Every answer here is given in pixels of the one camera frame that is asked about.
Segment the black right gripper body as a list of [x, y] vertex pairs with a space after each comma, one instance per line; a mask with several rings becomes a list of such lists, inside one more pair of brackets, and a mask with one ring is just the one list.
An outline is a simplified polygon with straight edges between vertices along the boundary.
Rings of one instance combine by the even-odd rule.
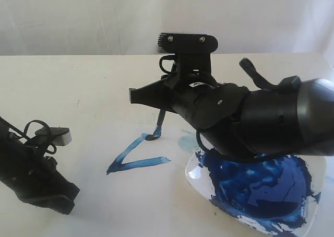
[[201, 132], [237, 114], [249, 93], [245, 86], [218, 83], [209, 73], [164, 75], [164, 110], [178, 114]]

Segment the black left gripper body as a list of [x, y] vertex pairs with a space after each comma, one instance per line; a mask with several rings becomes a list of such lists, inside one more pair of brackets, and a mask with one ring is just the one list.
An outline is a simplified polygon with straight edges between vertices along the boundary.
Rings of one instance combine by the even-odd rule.
[[1, 182], [23, 197], [44, 195], [56, 173], [54, 144], [41, 142], [35, 132], [50, 128], [41, 120], [28, 122], [21, 131], [1, 119]]

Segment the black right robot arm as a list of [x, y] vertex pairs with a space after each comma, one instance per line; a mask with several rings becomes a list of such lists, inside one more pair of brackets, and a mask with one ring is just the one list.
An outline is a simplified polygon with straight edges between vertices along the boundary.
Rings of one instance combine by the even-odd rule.
[[272, 90], [175, 75], [129, 90], [130, 102], [180, 115], [221, 155], [333, 154], [333, 83], [285, 78]]

